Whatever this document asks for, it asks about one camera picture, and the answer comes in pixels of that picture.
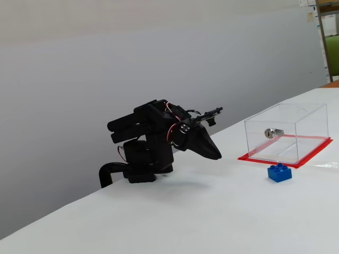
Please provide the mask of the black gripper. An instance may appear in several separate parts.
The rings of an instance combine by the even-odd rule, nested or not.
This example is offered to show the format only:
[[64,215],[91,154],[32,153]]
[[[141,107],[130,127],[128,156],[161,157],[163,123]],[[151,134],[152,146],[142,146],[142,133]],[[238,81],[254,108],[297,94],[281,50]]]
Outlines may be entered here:
[[222,158],[222,155],[212,141],[205,127],[200,124],[201,117],[183,119],[172,131],[172,143],[181,151],[191,150],[202,157],[212,160]]

